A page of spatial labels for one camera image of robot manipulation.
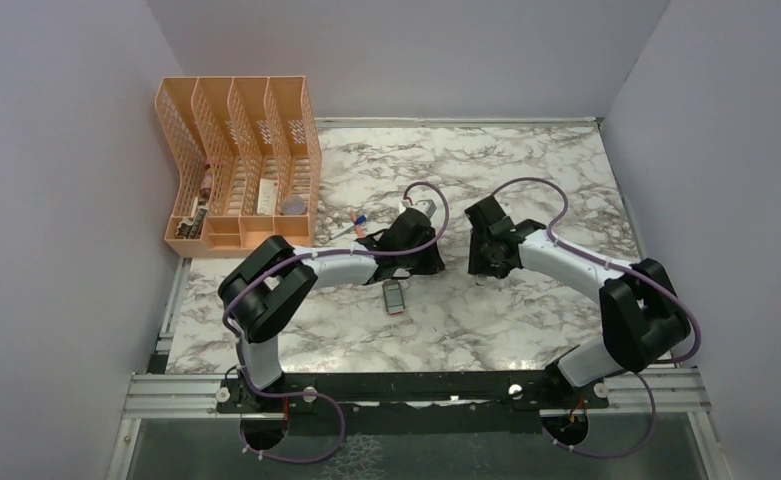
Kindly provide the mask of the grey staple tray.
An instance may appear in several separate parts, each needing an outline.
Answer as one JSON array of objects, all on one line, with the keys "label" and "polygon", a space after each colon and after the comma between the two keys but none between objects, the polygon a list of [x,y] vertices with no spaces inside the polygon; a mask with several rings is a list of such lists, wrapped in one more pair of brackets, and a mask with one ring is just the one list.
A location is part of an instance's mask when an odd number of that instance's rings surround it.
[{"label": "grey staple tray", "polygon": [[388,315],[400,315],[405,312],[403,285],[399,280],[387,280],[382,284],[385,311]]}]

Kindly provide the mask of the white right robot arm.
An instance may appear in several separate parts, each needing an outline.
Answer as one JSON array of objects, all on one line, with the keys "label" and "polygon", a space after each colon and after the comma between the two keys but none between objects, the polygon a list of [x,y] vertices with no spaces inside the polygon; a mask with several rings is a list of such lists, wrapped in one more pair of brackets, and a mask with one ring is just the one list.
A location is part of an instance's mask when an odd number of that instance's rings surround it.
[{"label": "white right robot arm", "polygon": [[498,279],[516,269],[544,274],[585,295],[600,309],[601,335],[568,351],[544,369],[535,390],[566,407],[583,387],[623,371],[641,372],[692,331],[664,267],[604,260],[554,236],[543,224],[514,222],[493,196],[468,207],[468,271]]}]

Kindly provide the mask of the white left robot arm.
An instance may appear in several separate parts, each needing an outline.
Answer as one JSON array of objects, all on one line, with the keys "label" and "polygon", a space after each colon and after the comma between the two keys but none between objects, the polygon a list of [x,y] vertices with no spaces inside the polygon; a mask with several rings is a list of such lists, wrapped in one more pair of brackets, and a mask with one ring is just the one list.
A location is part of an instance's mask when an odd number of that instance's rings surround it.
[{"label": "white left robot arm", "polygon": [[281,235],[265,240],[220,284],[223,323],[237,338],[242,396],[264,411],[279,401],[278,336],[313,290],[364,286],[405,276],[431,276],[445,269],[431,219],[432,200],[404,201],[386,229],[347,248],[302,248]]}]

